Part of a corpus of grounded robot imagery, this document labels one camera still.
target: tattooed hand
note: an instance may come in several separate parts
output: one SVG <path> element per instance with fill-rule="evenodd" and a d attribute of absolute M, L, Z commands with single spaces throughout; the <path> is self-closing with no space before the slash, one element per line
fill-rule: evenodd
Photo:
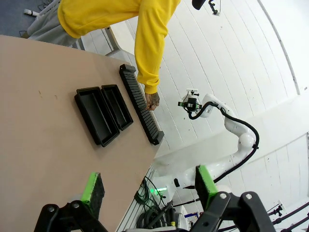
<path fill-rule="evenodd" d="M 158 93 L 148 94 L 145 93 L 146 101 L 147 101 L 147 110 L 155 110 L 157 106 L 159 106 L 160 97 Z"/>

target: black tray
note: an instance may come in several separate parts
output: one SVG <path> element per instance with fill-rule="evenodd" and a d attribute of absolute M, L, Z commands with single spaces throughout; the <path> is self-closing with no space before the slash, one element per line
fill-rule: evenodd
<path fill-rule="evenodd" d="M 120 130 L 133 123 L 133 119 L 117 85 L 102 86 L 102 94 Z"/>
<path fill-rule="evenodd" d="M 120 131 L 99 87 L 76 90 L 75 101 L 97 145 L 106 146 Z"/>

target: slotted black rack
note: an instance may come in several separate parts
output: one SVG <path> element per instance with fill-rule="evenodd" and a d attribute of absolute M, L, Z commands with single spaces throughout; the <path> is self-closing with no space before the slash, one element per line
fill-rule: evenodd
<path fill-rule="evenodd" d="M 144 131 L 150 143 L 154 145 L 160 144 L 164 137 L 163 131 L 158 129 L 153 115 L 146 110 L 146 100 L 139 83 L 137 82 L 134 72 L 136 69 L 133 66 L 123 64 L 120 66 L 119 74 L 126 87 L 129 97 L 133 103 L 135 111 L 140 119 Z"/>

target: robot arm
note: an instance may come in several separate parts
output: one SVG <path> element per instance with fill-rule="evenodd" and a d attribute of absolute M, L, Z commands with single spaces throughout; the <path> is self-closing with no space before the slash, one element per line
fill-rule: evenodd
<path fill-rule="evenodd" d="M 191 96 L 186 97 L 186 98 L 188 99 L 188 101 L 194 102 L 194 100 L 190 98 L 192 97 L 195 98 L 195 96 L 196 94 L 191 93 Z M 200 107 L 196 109 L 195 117 L 191 116 L 191 112 L 189 111 L 188 114 L 191 119 L 194 120 L 198 118 L 199 115 L 200 117 L 207 118 L 211 115 L 213 108 L 216 107 L 221 112 L 224 112 L 225 114 L 225 128 L 229 132 L 231 132 L 232 134 L 236 135 L 239 138 L 237 152 L 219 160 L 218 162 L 207 165 L 207 168 L 210 174 L 213 176 L 214 179 L 216 179 L 220 175 L 225 173 L 227 170 L 239 164 L 244 158 L 246 158 L 249 152 L 255 147 L 256 136 L 254 135 L 253 131 L 251 131 L 250 128 L 247 125 L 245 125 L 247 123 L 243 124 L 243 123 L 235 121 L 236 115 L 233 112 L 233 110 L 229 106 L 227 106 L 225 103 L 217 99 L 215 96 L 211 94 L 206 94 L 202 103 L 203 105 L 208 104 L 208 106 L 206 107 L 205 110 L 203 110 Z"/>
<path fill-rule="evenodd" d="M 215 96 L 206 94 L 199 104 L 197 89 L 187 89 L 187 95 L 178 105 L 183 107 L 189 114 L 191 120 L 199 117 L 210 117 L 213 108 L 217 108 L 225 116 L 225 128 L 238 137 L 238 150 L 234 154 L 223 157 L 214 163 L 202 164 L 205 165 L 214 179 L 218 182 L 223 177 L 243 165 L 258 149 L 259 135 L 254 127 L 247 122 L 236 118 L 233 110 Z M 187 188 L 195 185 L 195 167 L 189 168 L 181 173 L 176 173 L 169 176 L 155 177 L 154 184 L 156 186 L 166 187 L 167 202 L 170 201 L 176 189 Z"/>

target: floor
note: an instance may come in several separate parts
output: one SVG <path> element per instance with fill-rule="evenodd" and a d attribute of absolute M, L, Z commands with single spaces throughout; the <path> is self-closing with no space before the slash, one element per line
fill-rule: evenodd
<path fill-rule="evenodd" d="M 0 34 L 20 37 L 19 31 L 27 30 L 35 17 L 24 14 L 24 9 L 39 12 L 39 7 L 50 0 L 1 0 Z"/>

